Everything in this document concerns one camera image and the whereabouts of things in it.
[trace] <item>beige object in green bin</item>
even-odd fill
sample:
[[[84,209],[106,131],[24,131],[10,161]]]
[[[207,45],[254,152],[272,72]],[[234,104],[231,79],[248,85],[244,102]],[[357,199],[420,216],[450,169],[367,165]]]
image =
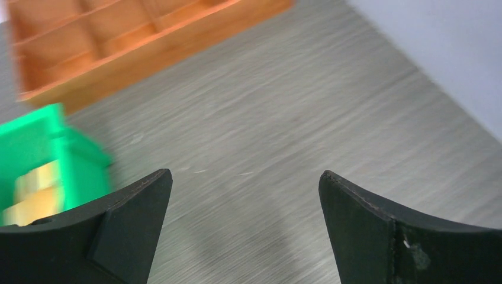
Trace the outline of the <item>beige object in green bin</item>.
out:
[[[44,164],[16,180],[14,205],[4,210],[4,225],[26,226],[63,211],[57,161]]]

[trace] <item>black plastic part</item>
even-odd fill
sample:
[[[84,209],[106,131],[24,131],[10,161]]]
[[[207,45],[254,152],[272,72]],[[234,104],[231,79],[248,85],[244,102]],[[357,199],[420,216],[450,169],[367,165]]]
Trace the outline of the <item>black plastic part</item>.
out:
[[[0,283],[147,283],[172,177],[158,170],[31,225],[0,227]]]
[[[319,195],[342,284],[502,283],[502,230],[426,215],[330,171]]]

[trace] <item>green box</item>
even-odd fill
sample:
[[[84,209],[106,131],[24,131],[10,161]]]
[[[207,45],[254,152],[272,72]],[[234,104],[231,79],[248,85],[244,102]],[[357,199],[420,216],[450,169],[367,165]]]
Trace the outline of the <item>green box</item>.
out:
[[[19,176],[54,160],[59,162],[64,210],[110,193],[111,158],[65,124],[60,104],[48,105],[0,125],[0,210],[14,204]]]

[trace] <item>gray wooden floor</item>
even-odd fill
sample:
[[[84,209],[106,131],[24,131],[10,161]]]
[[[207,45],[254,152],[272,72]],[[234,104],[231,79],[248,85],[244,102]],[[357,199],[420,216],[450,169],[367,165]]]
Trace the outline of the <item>gray wooden floor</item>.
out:
[[[4,122],[27,110],[0,47]],[[325,169],[502,227],[502,146],[343,1],[299,0],[70,121],[114,155],[116,188],[173,171],[149,283],[339,283]]]

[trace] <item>wooden tray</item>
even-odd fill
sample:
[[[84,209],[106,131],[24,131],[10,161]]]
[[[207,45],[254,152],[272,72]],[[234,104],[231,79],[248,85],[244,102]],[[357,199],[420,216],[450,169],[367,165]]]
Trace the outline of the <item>wooden tray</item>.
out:
[[[292,6],[293,0],[4,0],[21,88],[67,114]]]

